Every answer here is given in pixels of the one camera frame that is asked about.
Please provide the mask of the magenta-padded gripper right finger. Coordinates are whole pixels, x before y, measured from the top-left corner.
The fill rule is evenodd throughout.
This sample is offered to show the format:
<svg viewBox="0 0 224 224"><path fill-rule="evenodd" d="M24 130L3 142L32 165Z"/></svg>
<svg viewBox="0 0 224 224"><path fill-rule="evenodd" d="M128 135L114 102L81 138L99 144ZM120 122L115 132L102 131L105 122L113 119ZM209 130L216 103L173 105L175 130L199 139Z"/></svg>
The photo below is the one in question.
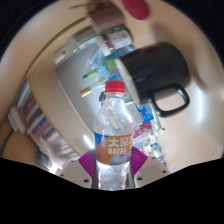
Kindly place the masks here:
<svg viewBox="0 0 224 224"><path fill-rule="evenodd" d="M131 189L140 188L170 174L168 169L155 156L146 156L133 147L128 174Z"/></svg>

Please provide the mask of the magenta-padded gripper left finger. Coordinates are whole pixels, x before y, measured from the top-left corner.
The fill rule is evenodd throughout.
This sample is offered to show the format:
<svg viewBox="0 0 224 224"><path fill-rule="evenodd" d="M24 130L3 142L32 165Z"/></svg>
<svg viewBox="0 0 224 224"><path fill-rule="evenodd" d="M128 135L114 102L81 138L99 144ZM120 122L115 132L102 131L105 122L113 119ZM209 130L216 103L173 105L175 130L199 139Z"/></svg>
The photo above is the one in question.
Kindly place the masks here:
<svg viewBox="0 0 224 224"><path fill-rule="evenodd" d="M59 176L83 188L96 186L96 162L92 150L78 160L70 160L60 171Z"/></svg>

